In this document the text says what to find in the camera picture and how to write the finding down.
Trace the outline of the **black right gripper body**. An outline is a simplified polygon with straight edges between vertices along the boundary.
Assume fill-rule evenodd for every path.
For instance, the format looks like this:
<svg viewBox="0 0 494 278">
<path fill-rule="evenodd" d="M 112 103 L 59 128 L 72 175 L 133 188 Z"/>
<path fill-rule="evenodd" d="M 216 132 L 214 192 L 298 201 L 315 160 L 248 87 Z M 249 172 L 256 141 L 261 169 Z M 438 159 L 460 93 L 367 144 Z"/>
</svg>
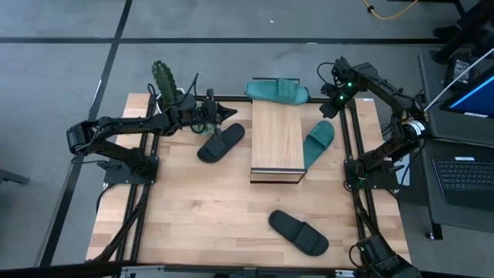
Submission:
<svg viewBox="0 0 494 278">
<path fill-rule="evenodd" d="M 357 72 L 342 56 L 332 65 L 333 82 L 324 82 L 321 93 L 329 97 L 332 104 L 346 104 L 358 92 Z"/>
</svg>

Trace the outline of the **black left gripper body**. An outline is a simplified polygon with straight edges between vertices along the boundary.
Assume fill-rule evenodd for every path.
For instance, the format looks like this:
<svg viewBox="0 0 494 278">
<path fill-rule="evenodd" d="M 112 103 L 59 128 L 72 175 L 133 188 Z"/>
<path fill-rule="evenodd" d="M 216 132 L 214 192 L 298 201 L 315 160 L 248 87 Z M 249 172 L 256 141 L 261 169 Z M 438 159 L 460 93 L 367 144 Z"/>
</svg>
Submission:
<svg viewBox="0 0 494 278">
<path fill-rule="evenodd" d="M 215 122 L 215 131 L 211 134 L 217 137 L 221 136 L 221 129 L 219 128 L 219 114 L 217 113 L 217 102 L 215 101 L 215 95 L 213 89 L 207 89 L 206 99 L 200 104 L 195 99 L 194 95 L 186 93 L 181 102 L 178 105 L 174 105 L 178 109 L 179 123 L 181 125 L 188 125 L 194 117 L 207 117 L 212 118 Z"/>
</svg>

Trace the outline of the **black rubber slide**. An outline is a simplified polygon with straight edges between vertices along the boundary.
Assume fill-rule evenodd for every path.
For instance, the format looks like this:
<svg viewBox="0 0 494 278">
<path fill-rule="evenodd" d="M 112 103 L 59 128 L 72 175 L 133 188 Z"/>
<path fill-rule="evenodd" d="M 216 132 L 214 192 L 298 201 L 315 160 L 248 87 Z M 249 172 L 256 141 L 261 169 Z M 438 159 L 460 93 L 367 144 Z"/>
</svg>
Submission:
<svg viewBox="0 0 494 278">
<path fill-rule="evenodd" d="M 245 128 L 238 123 L 232 124 L 221 132 L 221 136 L 212 135 L 198 150 L 197 157 L 205 163 L 220 161 L 244 137 Z"/>
<path fill-rule="evenodd" d="M 308 256 L 321 256 L 329 248 L 328 239 L 307 222 L 292 217 L 281 210 L 268 217 L 269 225 L 300 252 Z"/>
</svg>

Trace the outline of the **green rubber slide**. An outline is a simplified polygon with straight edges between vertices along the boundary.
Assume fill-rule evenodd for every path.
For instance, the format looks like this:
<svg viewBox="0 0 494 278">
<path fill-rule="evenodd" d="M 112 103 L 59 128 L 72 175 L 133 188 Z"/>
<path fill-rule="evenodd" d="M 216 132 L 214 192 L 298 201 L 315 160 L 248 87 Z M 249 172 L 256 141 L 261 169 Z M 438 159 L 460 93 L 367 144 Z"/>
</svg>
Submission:
<svg viewBox="0 0 494 278">
<path fill-rule="evenodd" d="M 310 168 L 319 156 L 332 144 L 334 139 L 333 125 L 322 120 L 307 134 L 303 142 L 303 158 L 305 169 Z"/>
<path fill-rule="evenodd" d="M 245 95 L 253 100 L 293 106 L 304 104 L 310 98 L 307 88 L 284 78 L 251 80 L 245 85 Z"/>
</svg>

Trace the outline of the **round light green succulent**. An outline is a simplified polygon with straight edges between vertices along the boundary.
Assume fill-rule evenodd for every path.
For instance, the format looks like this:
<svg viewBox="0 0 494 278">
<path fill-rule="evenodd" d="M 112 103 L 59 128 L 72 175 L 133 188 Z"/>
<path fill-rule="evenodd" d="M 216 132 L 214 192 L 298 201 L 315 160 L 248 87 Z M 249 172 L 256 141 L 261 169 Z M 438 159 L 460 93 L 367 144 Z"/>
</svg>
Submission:
<svg viewBox="0 0 494 278">
<path fill-rule="evenodd" d="M 215 131 L 215 122 L 212 118 L 194 117 L 191 119 L 189 127 L 193 133 L 205 136 Z"/>
</svg>

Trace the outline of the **white hexagonal plant pot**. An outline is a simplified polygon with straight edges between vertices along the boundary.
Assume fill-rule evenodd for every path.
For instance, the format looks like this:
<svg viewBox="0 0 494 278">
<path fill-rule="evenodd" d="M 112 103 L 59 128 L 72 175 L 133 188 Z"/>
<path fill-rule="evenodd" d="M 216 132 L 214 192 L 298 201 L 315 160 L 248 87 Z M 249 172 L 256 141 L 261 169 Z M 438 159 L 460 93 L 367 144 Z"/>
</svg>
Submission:
<svg viewBox="0 0 494 278">
<path fill-rule="evenodd" d="M 160 92 L 155 100 L 156 100 L 156 110 L 159 114 L 163 113 L 169 106 L 178 105 L 181 102 L 182 97 L 186 94 L 183 88 L 177 88 L 178 98 L 167 103 L 164 99 L 164 94 Z"/>
</svg>

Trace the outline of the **tall green cactus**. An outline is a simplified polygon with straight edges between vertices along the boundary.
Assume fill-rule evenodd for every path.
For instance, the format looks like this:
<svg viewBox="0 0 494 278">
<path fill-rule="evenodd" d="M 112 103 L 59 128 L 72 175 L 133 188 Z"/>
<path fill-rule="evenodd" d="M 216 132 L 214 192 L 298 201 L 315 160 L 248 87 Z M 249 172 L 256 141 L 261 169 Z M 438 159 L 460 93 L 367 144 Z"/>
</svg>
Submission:
<svg viewBox="0 0 494 278">
<path fill-rule="evenodd" d="M 163 109 L 176 102 L 183 93 L 177 88 L 174 75 L 166 63 L 157 59 L 151 67 L 155 83 L 161 92 L 160 105 Z"/>
</svg>

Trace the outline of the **white paper sheet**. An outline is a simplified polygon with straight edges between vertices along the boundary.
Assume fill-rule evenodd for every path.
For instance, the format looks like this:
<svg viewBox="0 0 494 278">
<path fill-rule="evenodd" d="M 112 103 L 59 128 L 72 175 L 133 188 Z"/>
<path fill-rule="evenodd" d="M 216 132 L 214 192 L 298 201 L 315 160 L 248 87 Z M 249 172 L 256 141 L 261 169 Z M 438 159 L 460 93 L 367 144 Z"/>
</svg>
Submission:
<svg viewBox="0 0 494 278">
<path fill-rule="evenodd" d="M 396 172 L 396 177 L 398 183 L 403 186 L 410 185 L 410 167 L 409 167 L 410 158 L 411 156 L 408 154 L 403 158 L 401 158 L 400 160 L 394 162 L 395 166 L 402 166 L 402 169 Z"/>
</svg>

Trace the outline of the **person's shoe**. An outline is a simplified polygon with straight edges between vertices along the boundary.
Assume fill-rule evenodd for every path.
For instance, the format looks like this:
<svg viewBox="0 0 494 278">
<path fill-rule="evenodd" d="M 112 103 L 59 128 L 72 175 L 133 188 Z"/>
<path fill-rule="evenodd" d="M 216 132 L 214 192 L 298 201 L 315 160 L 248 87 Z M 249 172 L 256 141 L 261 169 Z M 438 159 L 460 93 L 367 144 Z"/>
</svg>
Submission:
<svg viewBox="0 0 494 278">
<path fill-rule="evenodd" d="M 433 29 L 433 36 L 438 39 L 449 40 L 460 31 L 457 25 L 450 25 L 446 27 L 438 27 Z"/>
</svg>

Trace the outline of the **thin white rod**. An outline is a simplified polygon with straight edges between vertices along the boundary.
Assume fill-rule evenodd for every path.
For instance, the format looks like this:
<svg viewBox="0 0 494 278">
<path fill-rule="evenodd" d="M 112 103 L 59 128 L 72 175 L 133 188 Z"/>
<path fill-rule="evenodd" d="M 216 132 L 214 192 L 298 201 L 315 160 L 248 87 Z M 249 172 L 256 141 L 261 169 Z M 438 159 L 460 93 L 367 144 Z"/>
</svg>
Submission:
<svg viewBox="0 0 494 278">
<path fill-rule="evenodd" d="M 482 57 L 476 59 L 475 61 L 471 60 L 470 62 L 462 61 L 458 59 L 456 62 L 452 64 L 447 70 L 448 73 L 451 74 L 452 79 L 450 81 L 444 80 L 444 88 L 442 91 L 432 99 L 428 105 L 425 107 L 425 111 L 429 110 L 435 104 L 445 102 L 447 100 L 446 97 L 442 97 L 446 92 L 450 90 L 452 86 L 456 83 L 462 88 L 465 89 L 468 85 L 472 85 L 472 78 L 475 76 L 475 66 L 483 61 L 486 57 L 491 55 L 494 52 L 494 47 L 491 48 L 488 52 L 486 52 Z"/>
</svg>

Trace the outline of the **black power adapter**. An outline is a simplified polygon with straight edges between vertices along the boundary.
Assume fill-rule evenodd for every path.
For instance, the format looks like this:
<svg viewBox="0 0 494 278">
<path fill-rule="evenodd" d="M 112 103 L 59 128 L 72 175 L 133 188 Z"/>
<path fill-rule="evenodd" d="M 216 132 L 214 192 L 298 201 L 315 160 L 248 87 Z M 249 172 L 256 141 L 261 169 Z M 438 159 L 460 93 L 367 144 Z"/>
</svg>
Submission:
<svg viewBox="0 0 494 278">
<path fill-rule="evenodd" d="M 473 64 L 473 59 L 466 53 L 451 56 L 445 75 L 445 85 L 452 84 L 450 90 L 463 90 L 473 80 L 473 75 L 467 70 Z"/>
</svg>

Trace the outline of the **black slanted stand leg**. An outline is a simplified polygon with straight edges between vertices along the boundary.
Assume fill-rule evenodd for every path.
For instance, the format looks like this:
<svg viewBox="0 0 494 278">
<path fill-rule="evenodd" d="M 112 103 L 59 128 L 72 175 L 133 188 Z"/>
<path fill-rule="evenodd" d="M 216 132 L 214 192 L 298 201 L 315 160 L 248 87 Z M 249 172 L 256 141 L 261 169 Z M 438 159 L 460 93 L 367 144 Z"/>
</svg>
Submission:
<svg viewBox="0 0 494 278">
<path fill-rule="evenodd" d="M 463 44 L 472 39 L 474 35 L 494 16 L 494 0 L 481 0 L 481 7 L 476 11 L 459 30 L 446 40 L 446 44 L 436 53 L 432 59 L 437 63 L 445 63 L 450 56 Z"/>
</svg>

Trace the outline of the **monitor with blue screen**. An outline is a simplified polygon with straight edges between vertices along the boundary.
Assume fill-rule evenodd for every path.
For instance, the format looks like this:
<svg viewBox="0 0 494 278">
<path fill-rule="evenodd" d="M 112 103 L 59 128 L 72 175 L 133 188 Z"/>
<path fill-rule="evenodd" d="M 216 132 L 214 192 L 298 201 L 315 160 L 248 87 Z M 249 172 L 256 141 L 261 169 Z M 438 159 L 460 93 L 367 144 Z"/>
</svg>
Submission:
<svg viewBox="0 0 494 278">
<path fill-rule="evenodd" d="M 440 105 L 441 110 L 494 118 L 494 66 L 476 77 L 466 89 Z"/>
</svg>

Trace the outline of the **black table leg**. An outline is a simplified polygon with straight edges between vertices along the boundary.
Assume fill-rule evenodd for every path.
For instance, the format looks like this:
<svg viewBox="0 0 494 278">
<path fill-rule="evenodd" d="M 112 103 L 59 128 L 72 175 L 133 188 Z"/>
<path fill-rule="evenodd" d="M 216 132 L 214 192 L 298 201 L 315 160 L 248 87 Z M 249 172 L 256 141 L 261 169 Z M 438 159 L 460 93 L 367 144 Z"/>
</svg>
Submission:
<svg viewBox="0 0 494 278">
<path fill-rule="evenodd" d="M 452 3 L 459 13 L 458 24 L 463 25 L 469 19 L 469 13 L 465 10 L 460 0 L 452 0 Z"/>
</svg>

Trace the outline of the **black laptop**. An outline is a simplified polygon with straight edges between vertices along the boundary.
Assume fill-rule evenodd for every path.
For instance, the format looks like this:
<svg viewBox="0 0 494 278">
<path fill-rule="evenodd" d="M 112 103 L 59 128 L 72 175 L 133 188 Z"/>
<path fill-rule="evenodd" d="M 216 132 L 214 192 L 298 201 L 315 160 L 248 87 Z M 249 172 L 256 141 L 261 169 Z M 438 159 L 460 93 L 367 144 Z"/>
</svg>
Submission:
<svg viewBox="0 0 494 278">
<path fill-rule="evenodd" d="M 432 163 L 446 203 L 494 212 L 494 158 L 439 156 Z"/>
</svg>

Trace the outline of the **grey furniture foot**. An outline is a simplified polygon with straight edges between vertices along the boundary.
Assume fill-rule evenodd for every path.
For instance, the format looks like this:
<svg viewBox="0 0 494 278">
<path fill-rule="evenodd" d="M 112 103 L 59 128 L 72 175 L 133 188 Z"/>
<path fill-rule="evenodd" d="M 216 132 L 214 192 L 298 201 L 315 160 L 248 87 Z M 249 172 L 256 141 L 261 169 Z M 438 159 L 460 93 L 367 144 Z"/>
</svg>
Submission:
<svg viewBox="0 0 494 278">
<path fill-rule="evenodd" d="M 29 183 L 29 178 L 0 169 L 0 184 L 4 181 L 12 181 L 20 185 L 26 185 Z"/>
</svg>

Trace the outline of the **black rig crossbeam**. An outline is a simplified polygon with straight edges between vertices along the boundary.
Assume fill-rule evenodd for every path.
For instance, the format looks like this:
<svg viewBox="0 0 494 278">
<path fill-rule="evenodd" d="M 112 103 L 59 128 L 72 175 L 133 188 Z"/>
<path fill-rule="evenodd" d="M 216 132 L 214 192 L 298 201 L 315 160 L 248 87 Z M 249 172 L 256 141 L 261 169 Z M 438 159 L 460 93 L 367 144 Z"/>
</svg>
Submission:
<svg viewBox="0 0 494 278">
<path fill-rule="evenodd" d="M 11 270 L 0 270 L 0 278 L 101 278 L 120 276 L 125 266 L 151 266 L 132 261 L 89 262 L 58 266 L 38 266 Z M 237 275 L 244 278 L 261 278 L 276 275 L 309 275 L 334 278 L 335 270 L 331 268 L 280 268 L 261 266 L 192 266 L 192 265 L 163 265 L 165 273 L 213 273 L 219 275 Z M 420 271 L 423 278 L 481 278 L 450 273 Z"/>
</svg>

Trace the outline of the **black aluminium table frame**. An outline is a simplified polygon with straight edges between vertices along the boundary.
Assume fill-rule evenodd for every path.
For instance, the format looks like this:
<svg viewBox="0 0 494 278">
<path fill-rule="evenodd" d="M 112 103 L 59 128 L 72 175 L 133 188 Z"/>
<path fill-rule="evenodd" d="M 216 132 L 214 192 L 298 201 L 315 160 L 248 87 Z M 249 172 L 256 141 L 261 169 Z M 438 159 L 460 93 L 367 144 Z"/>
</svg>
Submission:
<svg viewBox="0 0 494 278">
<path fill-rule="evenodd" d="M 157 181 L 144 215 L 137 261 L 203 266 L 273 266 L 281 268 L 353 268 L 348 252 L 358 241 L 350 193 L 344 189 L 347 158 L 340 118 L 328 120 L 336 130 L 333 143 L 297 185 L 251 184 L 250 99 L 223 103 L 238 109 L 224 127 L 240 123 L 245 136 L 214 164 L 197 158 L 207 140 L 188 128 L 161 137 Z M 100 255 L 122 225 L 129 185 L 115 185 L 103 195 L 86 259 Z M 401 214 L 388 192 L 372 190 L 378 226 L 393 250 L 411 261 Z M 308 222 L 329 240 L 321 256 L 301 253 L 268 224 L 282 210 Z"/>
</svg>

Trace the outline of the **wooden shelf with black frame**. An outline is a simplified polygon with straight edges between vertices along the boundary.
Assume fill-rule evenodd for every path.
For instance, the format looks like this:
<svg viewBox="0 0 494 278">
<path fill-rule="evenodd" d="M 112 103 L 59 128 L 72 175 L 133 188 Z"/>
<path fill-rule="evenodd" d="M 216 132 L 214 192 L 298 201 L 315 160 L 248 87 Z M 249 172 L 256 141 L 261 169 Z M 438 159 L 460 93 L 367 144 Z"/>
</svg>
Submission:
<svg viewBox="0 0 494 278">
<path fill-rule="evenodd" d="M 295 185 L 305 176 L 301 105 L 252 99 L 251 183 Z"/>
</svg>

